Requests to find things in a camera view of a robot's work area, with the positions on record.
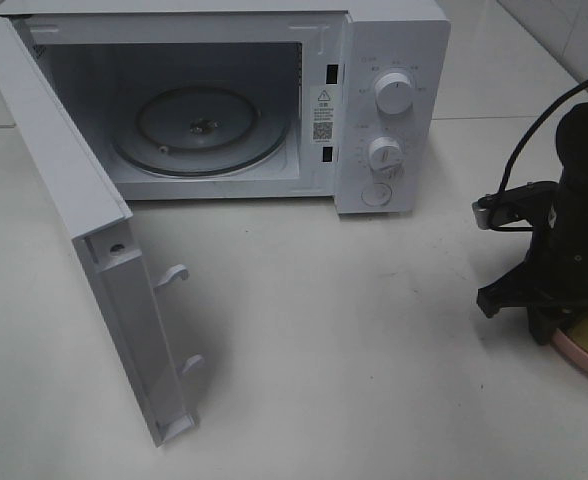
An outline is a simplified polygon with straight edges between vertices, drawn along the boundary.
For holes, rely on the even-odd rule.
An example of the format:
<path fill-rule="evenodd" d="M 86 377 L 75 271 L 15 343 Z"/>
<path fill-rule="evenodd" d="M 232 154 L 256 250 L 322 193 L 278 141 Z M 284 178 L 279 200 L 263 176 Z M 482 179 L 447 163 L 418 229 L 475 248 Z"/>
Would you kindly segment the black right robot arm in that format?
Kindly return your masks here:
<path fill-rule="evenodd" d="M 588 312 L 588 102 L 562 117 L 555 146 L 559 181 L 529 183 L 472 205 L 482 230 L 529 225 L 524 260 L 479 289 L 477 304 L 488 318 L 504 308 L 525 308 L 529 332 L 540 345 Z"/>

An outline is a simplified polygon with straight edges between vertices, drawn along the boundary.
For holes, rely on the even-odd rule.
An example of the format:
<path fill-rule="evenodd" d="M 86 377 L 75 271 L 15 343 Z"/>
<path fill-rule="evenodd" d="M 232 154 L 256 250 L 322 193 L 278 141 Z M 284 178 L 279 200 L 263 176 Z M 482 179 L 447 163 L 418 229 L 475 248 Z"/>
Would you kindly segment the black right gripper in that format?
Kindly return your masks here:
<path fill-rule="evenodd" d="M 525 186 L 522 217 L 533 228 L 525 263 L 477 292 L 486 318 L 528 305 L 528 285 L 536 295 L 527 308 L 528 330 L 548 345 L 569 319 L 588 311 L 588 185 L 569 179 Z"/>

